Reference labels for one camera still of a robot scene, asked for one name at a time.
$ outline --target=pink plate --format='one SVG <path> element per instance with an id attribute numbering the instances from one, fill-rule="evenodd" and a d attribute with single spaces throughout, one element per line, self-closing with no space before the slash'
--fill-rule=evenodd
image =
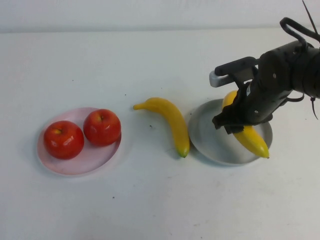
<path id="1" fill-rule="evenodd" d="M 121 136 L 113 144 L 105 147 L 95 147 L 84 137 L 84 147 L 78 156 L 70 160 L 59 160 L 52 157 L 45 149 L 43 138 L 47 127 L 57 121 L 67 120 L 83 129 L 83 124 L 89 113 L 97 110 L 94 107 L 82 107 L 67 111 L 52 119 L 41 131 L 37 142 L 37 154 L 40 162 L 54 173 L 66 176 L 82 175 L 100 168 L 116 153 L 121 142 Z"/>

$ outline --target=banana stem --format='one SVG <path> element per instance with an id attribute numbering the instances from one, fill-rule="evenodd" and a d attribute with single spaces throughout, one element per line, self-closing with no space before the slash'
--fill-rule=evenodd
<path id="1" fill-rule="evenodd" d="M 133 106 L 133 109 L 134 110 L 140 110 L 140 109 L 143 109 L 145 107 L 145 104 L 144 103 L 140 103 L 140 104 L 136 104 Z"/>

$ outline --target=white wall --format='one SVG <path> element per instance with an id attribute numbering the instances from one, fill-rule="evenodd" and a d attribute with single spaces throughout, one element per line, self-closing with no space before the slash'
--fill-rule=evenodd
<path id="1" fill-rule="evenodd" d="M 320 25 L 320 0 L 305 1 Z M 279 26 L 283 17 L 309 25 L 301 0 L 0 0 L 0 32 Z"/>

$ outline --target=gray plate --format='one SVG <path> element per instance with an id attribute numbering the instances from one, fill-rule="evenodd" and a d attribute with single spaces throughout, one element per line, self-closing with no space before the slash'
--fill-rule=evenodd
<path id="1" fill-rule="evenodd" d="M 225 165 L 243 165 L 259 157 L 244 148 L 225 128 L 216 130 L 212 118 L 221 113 L 222 99 L 198 107 L 188 123 L 189 137 L 195 148 L 208 159 Z M 269 123 L 254 127 L 270 148 L 273 133 Z"/>

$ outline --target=banana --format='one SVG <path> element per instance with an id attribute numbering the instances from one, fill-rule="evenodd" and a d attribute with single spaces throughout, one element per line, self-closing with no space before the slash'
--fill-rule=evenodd
<path id="1" fill-rule="evenodd" d="M 222 102 L 222 109 L 231 105 L 237 95 L 237 91 L 228 93 Z M 269 149 L 265 140 L 256 132 L 253 126 L 244 126 L 242 132 L 234 133 L 235 138 L 250 152 L 262 157 L 269 158 Z"/>
<path id="2" fill-rule="evenodd" d="M 181 112 L 173 103 L 160 97 L 152 97 L 143 103 L 134 105 L 133 109 L 145 109 L 161 114 L 170 125 L 177 153 L 182 158 L 188 155 L 190 140 L 187 124 Z"/>

